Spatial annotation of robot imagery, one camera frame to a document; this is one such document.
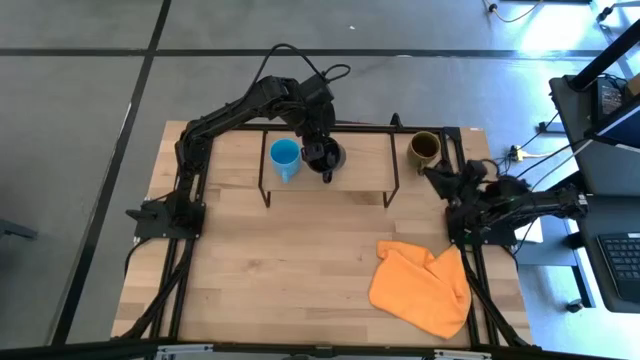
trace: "yellow mug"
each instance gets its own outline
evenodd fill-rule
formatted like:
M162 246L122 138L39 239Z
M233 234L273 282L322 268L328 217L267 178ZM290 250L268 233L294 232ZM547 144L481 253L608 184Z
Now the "yellow mug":
M440 152L438 137L428 131L420 131L413 135L407 146L407 159L413 168L420 171L429 166L438 152Z

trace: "blue plastic cup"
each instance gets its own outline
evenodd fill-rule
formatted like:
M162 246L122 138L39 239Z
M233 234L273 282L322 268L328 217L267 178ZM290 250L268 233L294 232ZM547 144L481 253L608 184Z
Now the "blue plastic cup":
M269 156L285 184L300 170L300 146L291 139L280 139L271 144Z

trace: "wooden tabletop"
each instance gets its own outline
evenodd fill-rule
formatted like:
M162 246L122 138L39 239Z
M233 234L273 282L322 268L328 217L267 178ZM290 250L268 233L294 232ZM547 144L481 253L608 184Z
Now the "wooden tabletop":
M150 197L172 190L173 145L185 124L166 124ZM467 159L490 156L483 130L461 132ZM215 139L204 196L206 222L191 265L181 340L469 345L466 326L445 341L373 308L368 300L379 263L378 240L419 244L436 255L449 247L446 201L406 161L411 135L395 135L400 190L387 209L381 192L394 185L389 135L333 135L346 148L347 162L329 186L304 164L290 186L283 185L267 158L263 185L272 191L270 208L258 190L262 132L231 131ZM291 133L269 132L265 152L283 136L295 138ZM155 296L167 243L152 240L133 255L113 335L128 330ZM483 249L494 302L520 336L531 341L513 260L499 247ZM474 305L481 340L486 342L484 314L477 300ZM170 299L161 334L168 331L171 309Z

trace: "orange cloth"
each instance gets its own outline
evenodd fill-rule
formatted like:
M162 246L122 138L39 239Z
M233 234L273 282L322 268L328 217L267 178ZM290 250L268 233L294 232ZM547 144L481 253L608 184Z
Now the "orange cloth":
M471 292L457 247L436 259L420 246L378 241L378 257L383 260L369 289L373 306L445 339L462 328Z

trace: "yellow cable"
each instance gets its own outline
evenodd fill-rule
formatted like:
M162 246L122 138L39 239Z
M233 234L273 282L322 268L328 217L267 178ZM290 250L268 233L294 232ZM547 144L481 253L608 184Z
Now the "yellow cable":
M511 20L506 20L505 18L503 18L502 16L500 16L500 13L498 12L498 9L497 9L497 8L496 8L496 9L491 10L491 12L492 12L492 13L494 13L494 14L496 14L496 16L498 17L498 19L502 20L502 22L505 22L505 23L511 23L511 22L514 22L514 21L518 21L518 20L522 19L523 17L525 17L525 16L529 15L529 14L530 14L530 13L531 13L535 8L537 8L537 7L538 7L538 5L542 4L542 2L543 2L543 1L544 1L544 0L539 0L535 5L533 5L533 6L531 7L531 9L529 9L529 11L527 11L526 13L524 13L524 14L522 14L522 15L518 16L518 17L517 17L517 18L515 18L515 19L511 19ZM485 4L487 4L487 8L491 7L491 5L492 5L492 4L489 2L489 0L484 0L484 3L485 3Z

